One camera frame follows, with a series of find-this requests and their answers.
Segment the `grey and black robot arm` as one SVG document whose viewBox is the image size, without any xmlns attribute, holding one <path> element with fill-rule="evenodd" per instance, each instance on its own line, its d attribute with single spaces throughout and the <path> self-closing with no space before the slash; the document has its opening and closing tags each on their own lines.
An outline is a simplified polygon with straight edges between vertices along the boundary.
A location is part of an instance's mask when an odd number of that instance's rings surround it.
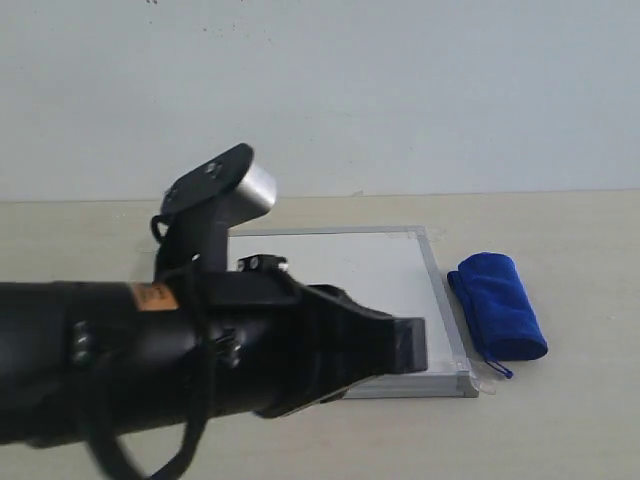
<svg viewBox="0 0 640 480">
<path fill-rule="evenodd" d="M 157 284 L 1 287 L 1 440 L 76 442 L 251 412 L 272 419 L 427 368 L 425 322 L 305 285 L 273 255 L 189 265 Z"/>
</svg>

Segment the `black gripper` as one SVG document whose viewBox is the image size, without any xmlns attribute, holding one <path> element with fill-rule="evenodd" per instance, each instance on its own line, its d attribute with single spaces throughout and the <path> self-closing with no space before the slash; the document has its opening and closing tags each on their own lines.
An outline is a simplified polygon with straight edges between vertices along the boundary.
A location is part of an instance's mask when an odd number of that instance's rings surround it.
<svg viewBox="0 0 640 480">
<path fill-rule="evenodd" d="M 240 263 L 230 271 L 194 255 L 175 267 L 177 295 L 208 348 L 185 378 L 186 386 L 208 381 L 207 418 L 282 417 L 371 378 L 427 370 L 422 317 L 381 314 L 334 285 L 303 284 L 281 256 Z"/>
</svg>

